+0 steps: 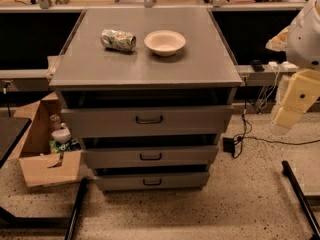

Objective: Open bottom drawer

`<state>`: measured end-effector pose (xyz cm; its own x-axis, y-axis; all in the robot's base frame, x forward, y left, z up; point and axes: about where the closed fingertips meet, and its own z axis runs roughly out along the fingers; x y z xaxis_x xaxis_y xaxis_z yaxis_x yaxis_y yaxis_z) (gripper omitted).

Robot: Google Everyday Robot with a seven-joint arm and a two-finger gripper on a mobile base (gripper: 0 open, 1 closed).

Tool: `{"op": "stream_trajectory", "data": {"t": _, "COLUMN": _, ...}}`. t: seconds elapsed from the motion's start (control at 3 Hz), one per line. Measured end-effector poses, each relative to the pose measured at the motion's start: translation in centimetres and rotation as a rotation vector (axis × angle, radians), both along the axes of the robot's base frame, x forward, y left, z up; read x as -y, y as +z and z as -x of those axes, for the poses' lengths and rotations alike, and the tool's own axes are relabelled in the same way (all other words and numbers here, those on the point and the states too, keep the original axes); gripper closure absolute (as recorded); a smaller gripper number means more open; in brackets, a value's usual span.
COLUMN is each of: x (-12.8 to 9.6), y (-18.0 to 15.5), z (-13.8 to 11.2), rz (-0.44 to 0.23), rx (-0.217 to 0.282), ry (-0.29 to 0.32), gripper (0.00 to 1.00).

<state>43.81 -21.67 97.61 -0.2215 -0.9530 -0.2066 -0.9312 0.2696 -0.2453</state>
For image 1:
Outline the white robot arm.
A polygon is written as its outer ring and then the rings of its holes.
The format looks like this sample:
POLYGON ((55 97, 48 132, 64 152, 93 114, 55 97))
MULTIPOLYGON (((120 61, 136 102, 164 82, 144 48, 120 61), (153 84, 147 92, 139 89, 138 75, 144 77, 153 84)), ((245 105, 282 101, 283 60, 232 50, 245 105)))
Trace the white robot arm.
POLYGON ((283 135, 320 97, 320 0, 309 0, 266 48, 284 51, 287 61, 298 67, 279 81, 271 111, 271 131, 283 135))

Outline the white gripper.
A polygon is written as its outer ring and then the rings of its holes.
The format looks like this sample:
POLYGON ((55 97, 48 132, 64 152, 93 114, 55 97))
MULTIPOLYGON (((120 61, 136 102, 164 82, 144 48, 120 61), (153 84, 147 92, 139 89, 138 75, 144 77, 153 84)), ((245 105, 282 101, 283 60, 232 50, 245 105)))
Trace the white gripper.
POLYGON ((320 72, 306 69, 289 78, 285 96, 274 118, 274 124, 291 129, 320 97, 320 72))

